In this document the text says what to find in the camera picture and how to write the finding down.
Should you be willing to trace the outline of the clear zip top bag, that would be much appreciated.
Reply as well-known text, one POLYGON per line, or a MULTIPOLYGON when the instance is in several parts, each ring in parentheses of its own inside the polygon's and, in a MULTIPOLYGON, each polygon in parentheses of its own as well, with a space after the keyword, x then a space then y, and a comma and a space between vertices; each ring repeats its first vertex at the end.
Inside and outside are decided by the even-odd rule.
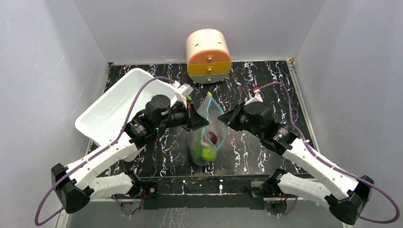
POLYGON ((188 132, 186 135, 186 139, 188 143, 188 151, 192 158, 192 162, 198 166, 206 166, 213 161, 206 162, 202 158, 197 161, 194 159, 196 140, 201 138, 205 142, 210 142, 211 146, 209 148, 216 149, 218 157, 218 155, 222 153, 228 127, 217 119, 219 115, 224 114, 224 110, 214 99, 211 92, 207 93, 205 99, 203 100, 203 103, 198 108, 197 112, 209 121, 209 125, 196 131, 188 132), (216 134, 218 138, 218 142, 216 144, 212 144, 212 142, 210 141, 209 132, 214 132, 216 134))

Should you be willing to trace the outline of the cream toy garlic piece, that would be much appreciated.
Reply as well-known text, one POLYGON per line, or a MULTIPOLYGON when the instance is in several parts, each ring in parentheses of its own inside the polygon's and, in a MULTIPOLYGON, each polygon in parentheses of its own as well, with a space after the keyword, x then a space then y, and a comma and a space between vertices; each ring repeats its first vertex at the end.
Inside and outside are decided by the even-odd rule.
POLYGON ((205 148, 208 148, 208 147, 211 146, 211 143, 210 143, 210 142, 201 141, 201 146, 202 146, 202 147, 205 147, 205 148))

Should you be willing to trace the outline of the green toy chili pepper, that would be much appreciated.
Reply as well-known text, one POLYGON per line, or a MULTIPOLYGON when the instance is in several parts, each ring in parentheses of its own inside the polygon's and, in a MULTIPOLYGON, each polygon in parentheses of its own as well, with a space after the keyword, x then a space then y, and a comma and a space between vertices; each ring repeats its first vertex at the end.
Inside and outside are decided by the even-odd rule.
POLYGON ((195 153, 194 153, 194 159, 196 161, 201 158, 201 153, 202 153, 202 149, 203 149, 202 143, 203 143, 203 140, 201 138, 196 140, 195 153))

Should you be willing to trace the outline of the green toy apple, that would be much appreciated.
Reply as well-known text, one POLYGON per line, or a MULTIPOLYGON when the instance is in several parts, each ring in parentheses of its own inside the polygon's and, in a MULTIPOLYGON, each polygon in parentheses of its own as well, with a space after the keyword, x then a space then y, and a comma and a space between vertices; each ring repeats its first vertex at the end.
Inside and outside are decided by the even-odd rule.
POLYGON ((206 162, 214 161, 217 157, 217 150, 203 147, 201 150, 201 158, 206 162))

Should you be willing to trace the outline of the white plastic bin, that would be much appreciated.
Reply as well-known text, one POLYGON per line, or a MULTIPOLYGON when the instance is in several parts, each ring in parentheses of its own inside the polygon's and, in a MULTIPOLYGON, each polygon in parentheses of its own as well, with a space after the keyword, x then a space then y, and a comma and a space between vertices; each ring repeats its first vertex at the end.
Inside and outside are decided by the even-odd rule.
MULTIPOLYGON (((75 127, 99 149, 104 148, 118 136, 138 90, 152 78, 154 76, 140 68, 130 70, 76 119, 75 127)), ((155 95, 166 95, 174 104, 177 100, 174 90, 173 85, 161 80, 148 84, 140 93, 129 121, 155 95)))

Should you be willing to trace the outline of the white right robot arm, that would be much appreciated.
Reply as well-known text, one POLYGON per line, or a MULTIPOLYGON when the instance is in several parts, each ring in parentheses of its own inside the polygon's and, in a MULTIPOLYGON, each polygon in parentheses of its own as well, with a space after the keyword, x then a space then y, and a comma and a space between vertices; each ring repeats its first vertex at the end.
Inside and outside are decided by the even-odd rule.
POLYGON ((295 195, 325 207, 341 222, 354 225, 369 201, 371 187, 337 172, 337 165, 326 166, 325 157, 304 145, 299 133, 275 121, 263 102, 238 103, 218 120, 235 131, 248 131, 268 150, 298 164, 316 181, 299 178, 285 170, 276 171, 260 185, 260 193, 274 197, 295 195))

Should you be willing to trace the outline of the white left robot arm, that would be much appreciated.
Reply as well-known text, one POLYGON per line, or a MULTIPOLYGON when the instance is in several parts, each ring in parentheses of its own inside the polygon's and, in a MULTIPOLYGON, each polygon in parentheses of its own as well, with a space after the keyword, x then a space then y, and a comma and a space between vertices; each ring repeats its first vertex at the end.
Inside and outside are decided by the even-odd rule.
POLYGON ((100 177, 100 174, 119 160, 131 155, 137 157, 163 129, 182 127, 191 132, 208 124, 191 102, 172 104, 169 97, 155 95, 143 110, 126 122, 117 139, 75 163, 56 164, 51 169, 54 191, 68 214, 81 210, 95 199, 117 194, 137 198, 146 185, 132 171, 107 177, 100 177))

